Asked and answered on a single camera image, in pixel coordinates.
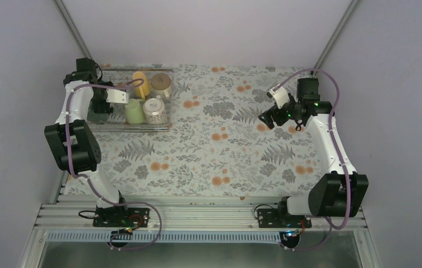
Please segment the dark grey-green mug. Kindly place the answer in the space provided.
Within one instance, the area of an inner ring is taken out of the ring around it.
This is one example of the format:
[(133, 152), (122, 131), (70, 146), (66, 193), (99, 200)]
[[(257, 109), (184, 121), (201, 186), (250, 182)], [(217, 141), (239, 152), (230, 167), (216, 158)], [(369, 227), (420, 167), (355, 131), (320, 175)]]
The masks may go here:
[(109, 116), (112, 114), (113, 108), (110, 107), (106, 112), (95, 112), (93, 109), (88, 111), (87, 121), (89, 124), (104, 125), (108, 123)]

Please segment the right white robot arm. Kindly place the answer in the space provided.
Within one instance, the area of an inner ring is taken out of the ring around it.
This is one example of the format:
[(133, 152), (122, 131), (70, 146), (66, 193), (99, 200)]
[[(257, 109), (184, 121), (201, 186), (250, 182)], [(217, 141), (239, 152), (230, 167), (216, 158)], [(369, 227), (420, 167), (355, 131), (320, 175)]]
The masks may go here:
[(291, 227), (298, 216), (354, 217), (368, 189), (366, 175), (351, 164), (336, 128), (333, 105), (322, 101), (317, 78), (297, 81), (296, 96), (284, 87), (275, 86), (267, 96), (274, 105), (259, 115), (268, 128), (294, 121), (310, 133), (321, 164), (322, 177), (308, 194), (288, 197), (286, 206), (277, 211), (277, 221)]

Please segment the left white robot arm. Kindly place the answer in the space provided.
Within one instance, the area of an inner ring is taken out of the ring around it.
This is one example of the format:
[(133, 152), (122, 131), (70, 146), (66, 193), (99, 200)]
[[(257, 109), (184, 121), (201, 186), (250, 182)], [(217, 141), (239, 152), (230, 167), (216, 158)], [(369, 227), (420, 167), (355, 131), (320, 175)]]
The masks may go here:
[(125, 200), (101, 167), (102, 152), (87, 123), (89, 111), (111, 114), (111, 103), (127, 103), (128, 94), (104, 82), (98, 64), (90, 58), (76, 60), (76, 70), (63, 80), (65, 100), (53, 125), (44, 135), (60, 170), (83, 179), (97, 196), (94, 219), (100, 223), (126, 224), (130, 218)]

